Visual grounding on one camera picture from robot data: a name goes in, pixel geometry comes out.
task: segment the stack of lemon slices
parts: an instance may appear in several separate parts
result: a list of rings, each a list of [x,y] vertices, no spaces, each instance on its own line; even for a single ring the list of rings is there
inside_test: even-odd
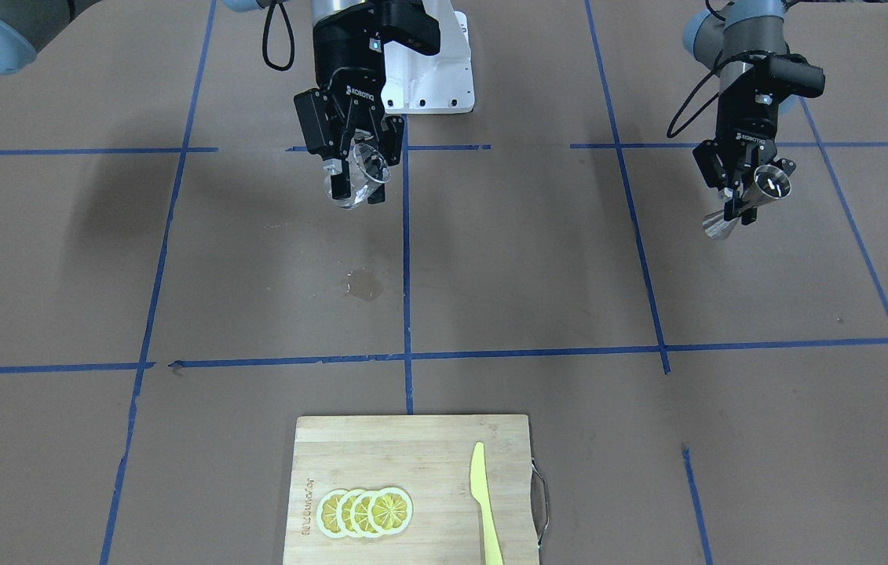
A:
[[[322,497],[318,529],[332,539],[393,536],[412,520],[412,498],[398,487],[336,489]]]

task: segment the knife blade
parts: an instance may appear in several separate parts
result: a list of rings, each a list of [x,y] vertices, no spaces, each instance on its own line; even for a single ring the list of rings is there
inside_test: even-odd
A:
[[[496,523],[493,522],[493,507],[489,501],[489,480],[486,478],[486,444],[479,441],[472,451],[470,472],[472,498],[479,503],[482,511],[482,540],[486,547],[486,565],[503,565],[500,540],[496,536]]]

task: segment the wooden cutting board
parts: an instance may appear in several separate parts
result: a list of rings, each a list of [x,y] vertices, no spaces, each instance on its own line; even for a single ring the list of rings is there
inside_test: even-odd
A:
[[[476,441],[504,565],[538,565],[527,416],[305,416],[297,420],[283,565],[484,563],[469,470]],[[400,534],[331,539],[318,530],[329,490],[400,487],[412,519]]]

